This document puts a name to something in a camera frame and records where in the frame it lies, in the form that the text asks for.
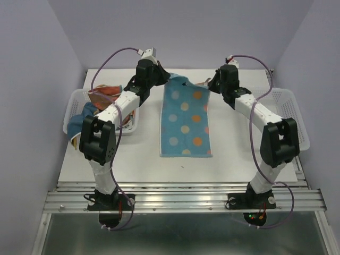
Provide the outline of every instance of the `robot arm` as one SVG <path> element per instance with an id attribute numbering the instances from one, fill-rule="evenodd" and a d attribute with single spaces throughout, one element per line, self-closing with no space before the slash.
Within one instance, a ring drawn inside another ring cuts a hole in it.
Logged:
<path id="1" fill-rule="evenodd" d="M 208 83 L 209 90 L 222 94 L 224 101 L 246 118 L 250 118 L 256 99 L 247 88 L 240 87 L 238 69 L 234 64 L 225 64 L 216 70 L 214 78 Z M 300 153 L 298 128 L 292 118 L 284 119 L 273 113 L 261 103 L 256 103 L 252 123 L 262 132 L 260 169 L 274 183 L 286 163 Z M 270 195 L 272 184 L 259 172 L 248 185 L 252 202 L 263 200 Z"/>
<path id="2" fill-rule="evenodd" d="M 96 180 L 93 198 L 101 204 L 114 204 L 116 185 L 111 178 L 111 160 L 116 153 L 115 130 L 120 124 L 119 107 L 124 119 L 130 112 L 140 107 L 150 95 L 153 86 L 165 84 L 170 78 L 156 60 L 156 50 L 147 49 L 140 53 L 136 73 L 128 82 L 124 91 L 115 101 L 96 116 L 87 116 L 82 125 L 79 150 L 89 161 Z"/>

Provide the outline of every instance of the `glass panel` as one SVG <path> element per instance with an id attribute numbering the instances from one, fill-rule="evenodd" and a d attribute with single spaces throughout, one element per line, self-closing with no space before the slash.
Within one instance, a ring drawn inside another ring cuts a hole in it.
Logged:
<path id="1" fill-rule="evenodd" d="M 274 224 L 287 213 L 269 213 Z M 43 254 L 327 254 L 313 212 L 295 212 L 283 226 L 254 229 L 242 214 L 135 215 L 128 229 L 101 229 L 96 214 L 55 214 Z"/>

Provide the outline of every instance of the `screw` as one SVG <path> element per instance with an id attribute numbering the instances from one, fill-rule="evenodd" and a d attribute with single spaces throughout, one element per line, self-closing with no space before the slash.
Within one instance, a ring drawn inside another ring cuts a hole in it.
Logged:
<path id="1" fill-rule="evenodd" d="M 131 206 L 131 204 L 134 205 L 134 199 L 133 199 L 133 198 L 130 198 L 130 199 L 127 201 L 127 204 L 128 204 L 129 206 Z"/>
<path id="2" fill-rule="evenodd" d="M 275 198 L 274 198 L 274 197 L 269 197 L 269 198 L 268 198 L 268 202 L 269 202 L 271 205 L 275 204 Z"/>
<path id="3" fill-rule="evenodd" d="M 66 209 L 66 207 L 64 207 L 63 205 L 60 205 L 58 211 L 63 211 L 63 210 L 65 210 L 65 209 Z"/>
<path id="4" fill-rule="evenodd" d="M 89 206 L 93 206 L 95 203 L 93 203 L 92 201 L 88 201 L 88 203 L 87 203 Z"/>
<path id="5" fill-rule="evenodd" d="M 229 198 L 229 203 L 230 203 L 231 205 L 236 204 L 235 198 L 234 198 L 234 197 Z"/>

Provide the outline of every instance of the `cloth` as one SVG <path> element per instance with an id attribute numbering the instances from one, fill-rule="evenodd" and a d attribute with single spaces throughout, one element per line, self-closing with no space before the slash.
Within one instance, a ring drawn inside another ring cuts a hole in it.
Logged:
<path id="1" fill-rule="evenodd" d="M 171 74 L 164 87 L 161 157 L 212 157 L 208 125 L 210 91 Z"/>
<path id="2" fill-rule="evenodd" d="M 122 85 L 119 86 L 109 86 L 109 85 L 99 85 L 93 89 L 95 92 L 99 92 L 101 94 L 107 95 L 111 100 L 115 101 L 119 97 L 119 95 L 122 93 L 123 88 Z M 112 101 L 108 100 L 105 97 L 102 97 L 101 95 L 97 95 L 91 92 L 89 90 L 88 92 L 91 102 L 101 111 L 105 110 L 110 104 L 112 104 Z"/>
<path id="3" fill-rule="evenodd" d="M 94 106 L 94 104 L 87 102 L 84 105 L 81 114 L 72 116 L 69 123 L 67 124 L 67 136 L 69 141 L 72 141 L 77 135 L 81 133 L 81 127 L 85 117 L 88 115 L 94 116 L 97 113 L 99 113 L 99 110 Z"/>

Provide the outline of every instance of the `white polka dot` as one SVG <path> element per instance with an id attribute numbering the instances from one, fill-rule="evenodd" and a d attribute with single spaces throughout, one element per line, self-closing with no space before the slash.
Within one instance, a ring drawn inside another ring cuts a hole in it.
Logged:
<path id="1" fill-rule="evenodd" d="M 188 103 L 186 103 L 186 102 L 182 103 L 182 104 L 181 104 L 181 110 L 182 110 L 182 111 L 187 111 L 187 110 L 189 110 L 189 105 L 188 105 Z"/>
<path id="2" fill-rule="evenodd" d="M 178 141 L 178 139 L 177 139 L 176 137 L 171 137 L 171 138 L 169 139 L 169 143 L 170 143 L 170 145 L 172 145 L 172 146 L 176 146 L 176 145 L 179 143 L 179 141 Z"/>
<path id="3" fill-rule="evenodd" d="M 185 149 L 185 150 L 182 151 L 182 154 L 191 154 L 191 152 L 190 152 L 190 150 Z"/>
<path id="4" fill-rule="evenodd" d="M 180 97 L 180 93 L 176 90 L 171 94 L 172 99 L 178 99 Z"/>
<path id="5" fill-rule="evenodd" d="M 188 126 L 182 126 L 181 131 L 183 134 L 188 134 L 190 131 L 190 128 Z"/>
<path id="6" fill-rule="evenodd" d="M 176 114 L 170 114 L 169 115 L 169 121 L 171 121 L 171 122 L 177 121 L 177 115 Z"/>

